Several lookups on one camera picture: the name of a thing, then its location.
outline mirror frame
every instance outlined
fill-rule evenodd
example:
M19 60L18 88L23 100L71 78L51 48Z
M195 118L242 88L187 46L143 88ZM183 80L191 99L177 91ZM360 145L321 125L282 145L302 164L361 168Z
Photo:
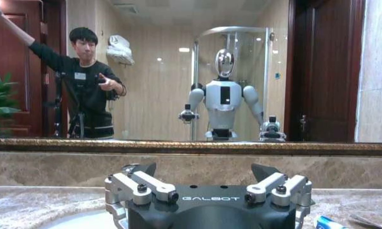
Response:
M262 143L0 138L0 151L98 154L382 156L382 143Z

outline bolt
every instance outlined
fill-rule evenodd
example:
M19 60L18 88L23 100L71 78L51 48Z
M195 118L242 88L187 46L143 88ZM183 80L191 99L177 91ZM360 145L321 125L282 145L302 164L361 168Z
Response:
M281 193L281 194L286 194L286 186L285 185L280 185L277 188L276 188L277 192Z
M169 204L174 204L178 201L179 195L177 192L169 193Z
M139 192L146 192L146 191L147 191L147 185L139 184L139 185L138 185L138 191L139 191Z
M252 194L252 193L248 193L245 195L245 201L249 203L249 204L254 204L256 203L256 196Z

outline marble countertop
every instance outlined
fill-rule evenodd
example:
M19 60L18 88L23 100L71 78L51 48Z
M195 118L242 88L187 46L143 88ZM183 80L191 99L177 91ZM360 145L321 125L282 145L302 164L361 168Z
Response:
M305 220L313 229L314 219L325 215L354 229L364 229L349 220L352 213L382 224L382 189L314 189L316 205ZM4 187L0 186L0 229L40 228L54 220L104 209L102 187Z

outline ceiling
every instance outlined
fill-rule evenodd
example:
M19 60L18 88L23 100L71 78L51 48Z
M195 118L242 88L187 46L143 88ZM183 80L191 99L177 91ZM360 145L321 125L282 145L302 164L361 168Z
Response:
M110 0L131 25L151 24L210 29L256 26L272 0ZM134 9L122 7L133 4Z

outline shower frame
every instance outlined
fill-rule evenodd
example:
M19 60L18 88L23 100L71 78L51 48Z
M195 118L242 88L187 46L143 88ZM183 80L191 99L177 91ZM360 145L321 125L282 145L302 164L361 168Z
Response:
M269 74L269 49L270 49L270 28L260 28L260 27L245 27L245 26L223 26L215 27L206 30L201 33L194 39L193 46L193 54L191 54L191 84L198 83L198 58L199 58L199 40L202 37L215 34L215 33L227 33L227 48L230 47L230 35L235 33L235 37L238 33L242 32L265 32L265 82L264 82L264 111L266 112L266 95L268 95L268 74ZM197 140L197 120L191 122L190 129L191 141Z

